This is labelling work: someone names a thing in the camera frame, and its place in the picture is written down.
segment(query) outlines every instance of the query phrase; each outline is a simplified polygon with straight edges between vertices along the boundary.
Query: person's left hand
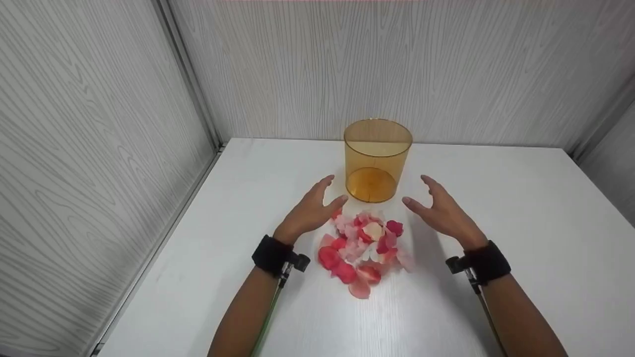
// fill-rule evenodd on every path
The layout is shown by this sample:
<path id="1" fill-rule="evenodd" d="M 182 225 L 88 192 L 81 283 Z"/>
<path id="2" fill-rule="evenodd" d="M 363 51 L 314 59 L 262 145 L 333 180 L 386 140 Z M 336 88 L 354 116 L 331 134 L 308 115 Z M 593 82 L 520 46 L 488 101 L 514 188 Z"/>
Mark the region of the person's left hand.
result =
<path id="1" fill-rule="evenodd" d="M 331 185 L 335 175 L 328 175 L 311 187 L 302 200 L 287 214 L 274 232 L 274 238 L 282 243 L 293 245 L 303 233 L 320 228 L 349 199 L 341 195 L 324 206 L 324 192 Z"/>

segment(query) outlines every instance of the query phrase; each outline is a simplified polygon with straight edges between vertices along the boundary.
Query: forearm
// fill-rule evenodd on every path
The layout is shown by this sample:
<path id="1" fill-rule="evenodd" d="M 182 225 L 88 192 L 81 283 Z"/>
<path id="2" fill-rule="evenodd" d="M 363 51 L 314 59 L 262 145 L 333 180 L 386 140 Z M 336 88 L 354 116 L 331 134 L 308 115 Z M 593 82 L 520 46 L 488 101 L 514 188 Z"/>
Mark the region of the forearm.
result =
<path id="1" fill-rule="evenodd" d="M 508 356 L 566 356 L 556 334 L 511 274 L 490 281 L 483 295 Z"/>
<path id="2" fill-rule="evenodd" d="M 208 357 L 249 356 L 267 317 L 278 280 L 254 267 L 234 297 L 211 342 Z"/>

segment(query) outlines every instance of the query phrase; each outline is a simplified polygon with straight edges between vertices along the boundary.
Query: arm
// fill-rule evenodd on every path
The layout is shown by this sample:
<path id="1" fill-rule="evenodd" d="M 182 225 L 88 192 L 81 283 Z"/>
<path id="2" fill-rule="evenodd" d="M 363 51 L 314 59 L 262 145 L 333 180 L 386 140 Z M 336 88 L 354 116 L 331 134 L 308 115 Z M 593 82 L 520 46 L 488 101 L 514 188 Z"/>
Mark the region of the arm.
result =
<path id="1" fill-rule="evenodd" d="M 315 184 L 284 218 L 273 237 L 293 245 L 303 233 L 321 227 L 344 206 L 348 197 L 340 196 L 323 205 L 324 192 L 333 181 L 330 175 Z M 236 293 L 216 330 L 208 357 L 249 357 L 267 317 L 278 279 L 254 267 Z"/>
<path id="2" fill-rule="evenodd" d="M 428 226 L 456 238 L 464 250 L 487 245 L 485 234 L 438 182 L 422 176 L 432 195 L 427 208 L 409 197 L 403 203 Z M 509 356 L 566 356 L 558 337 L 511 274 L 492 280 L 483 294 Z"/>

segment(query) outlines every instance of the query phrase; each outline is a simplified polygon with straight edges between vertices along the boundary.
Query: green cable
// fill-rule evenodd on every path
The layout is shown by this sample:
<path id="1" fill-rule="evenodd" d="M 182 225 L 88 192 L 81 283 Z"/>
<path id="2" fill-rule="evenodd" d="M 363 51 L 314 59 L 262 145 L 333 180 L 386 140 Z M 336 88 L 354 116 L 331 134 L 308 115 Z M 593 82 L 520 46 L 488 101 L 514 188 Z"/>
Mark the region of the green cable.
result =
<path id="1" fill-rule="evenodd" d="M 271 314 L 274 312 L 274 308 L 276 307 L 276 303 L 277 303 L 277 298 L 278 298 L 278 295 L 280 295 L 281 290 L 282 288 L 280 286 L 276 288 L 276 294 L 274 295 L 274 298 L 271 301 L 271 307 L 269 308 L 269 312 L 267 313 L 265 322 L 262 324 L 262 328 L 260 329 L 260 333 L 258 334 L 258 339 L 256 340 L 256 344 L 253 346 L 251 357 L 257 357 L 260 354 L 260 349 L 262 348 L 262 342 L 265 339 L 265 334 L 267 333 L 267 327 L 269 327 L 269 320 L 271 320 Z"/>

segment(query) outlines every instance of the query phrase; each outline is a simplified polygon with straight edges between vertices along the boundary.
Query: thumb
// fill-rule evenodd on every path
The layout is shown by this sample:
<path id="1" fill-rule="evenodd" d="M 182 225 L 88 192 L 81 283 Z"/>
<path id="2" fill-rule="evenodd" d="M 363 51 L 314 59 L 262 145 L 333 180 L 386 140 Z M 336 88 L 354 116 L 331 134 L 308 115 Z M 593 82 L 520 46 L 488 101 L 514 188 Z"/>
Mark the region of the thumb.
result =
<path id="1" fill-rule="evenodd" d="M 432 214 L 432 210 L 424 205 L 422 205 L 421 203 L 419 203 L 417 200 L 410 198 L 410 197 L 404 197 L 401 199 L 401 201 L 403 202 L 404 205 L 406 205 L 406 207 L 408 207 L 409 210 L 411 210 L 414 214 L 418 215 L 419 217 L 421 217 L 423 220 L 426 220 L 430 217 L 430 215 Z"/>
<path id="2" fill-rule="evenodd" d="M 335 211 L 337 211 L 341 207 L 343 207 L 344 203 L 346 203 L 346 201 L 348 201 L 348 200 L 349 200 L 349 197 L 346 196 L 345 194 L 343 194 L 340 197 L 334 199 L 324 209 L 326 210 L 326 212 L 328 212 L 329 217 L 331 217 L 331 215 L 333 215 L 333 213 L 335 213 Z"/>

